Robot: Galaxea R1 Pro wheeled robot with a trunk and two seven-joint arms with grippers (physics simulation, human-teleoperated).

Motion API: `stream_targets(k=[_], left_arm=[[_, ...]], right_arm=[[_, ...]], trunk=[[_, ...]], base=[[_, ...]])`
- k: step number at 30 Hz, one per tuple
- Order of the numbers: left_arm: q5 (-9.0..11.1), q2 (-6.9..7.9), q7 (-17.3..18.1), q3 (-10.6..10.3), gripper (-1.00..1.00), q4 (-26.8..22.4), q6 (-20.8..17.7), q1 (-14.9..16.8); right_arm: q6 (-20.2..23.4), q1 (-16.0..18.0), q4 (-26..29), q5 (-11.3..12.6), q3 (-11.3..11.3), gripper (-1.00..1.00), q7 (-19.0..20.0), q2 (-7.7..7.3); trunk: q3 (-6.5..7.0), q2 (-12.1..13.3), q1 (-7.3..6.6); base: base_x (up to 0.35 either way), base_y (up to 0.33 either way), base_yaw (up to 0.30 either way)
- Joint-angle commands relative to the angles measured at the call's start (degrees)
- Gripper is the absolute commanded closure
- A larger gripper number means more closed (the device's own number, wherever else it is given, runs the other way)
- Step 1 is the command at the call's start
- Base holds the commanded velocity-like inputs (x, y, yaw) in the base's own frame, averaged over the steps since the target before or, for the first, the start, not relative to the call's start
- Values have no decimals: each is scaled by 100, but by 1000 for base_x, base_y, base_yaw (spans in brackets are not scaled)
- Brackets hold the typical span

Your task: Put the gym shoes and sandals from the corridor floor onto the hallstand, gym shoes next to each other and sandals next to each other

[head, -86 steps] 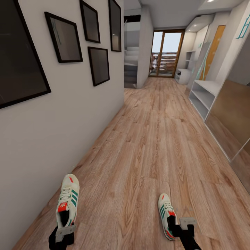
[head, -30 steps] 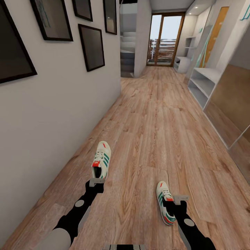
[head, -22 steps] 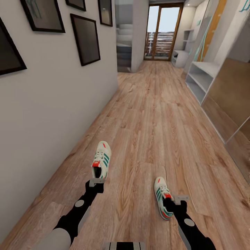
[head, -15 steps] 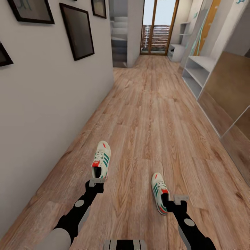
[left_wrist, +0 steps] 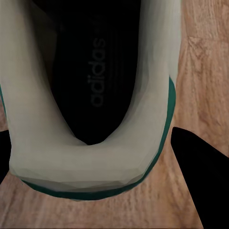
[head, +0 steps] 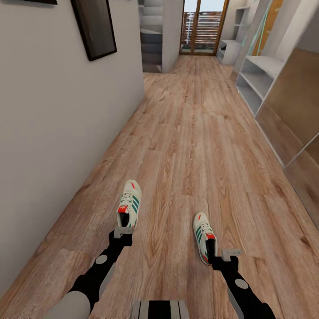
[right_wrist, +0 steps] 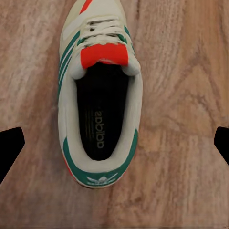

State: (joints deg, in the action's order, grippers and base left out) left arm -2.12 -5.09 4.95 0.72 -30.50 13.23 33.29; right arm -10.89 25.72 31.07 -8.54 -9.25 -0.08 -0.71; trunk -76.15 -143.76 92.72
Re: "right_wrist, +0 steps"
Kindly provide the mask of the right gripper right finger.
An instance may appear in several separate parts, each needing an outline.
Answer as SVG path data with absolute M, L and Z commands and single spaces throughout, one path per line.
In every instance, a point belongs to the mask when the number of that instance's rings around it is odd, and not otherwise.
M 214 144 L 229 165 L 229 129 L 224 127 L 218 127 Z

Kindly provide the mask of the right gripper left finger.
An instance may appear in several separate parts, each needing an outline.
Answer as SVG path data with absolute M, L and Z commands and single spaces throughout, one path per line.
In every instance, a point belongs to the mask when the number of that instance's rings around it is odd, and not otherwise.
M 25 145 L 21 127 L 0 132 L 0 184 Z

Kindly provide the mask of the gym shoe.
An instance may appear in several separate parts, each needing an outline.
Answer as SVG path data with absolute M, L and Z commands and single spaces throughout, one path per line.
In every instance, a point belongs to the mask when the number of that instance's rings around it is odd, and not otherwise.
M 104 189 L 135 154 L 143 80 L 120 0 L 77 0 L 60 36 L 59 140 L 82 187 Z

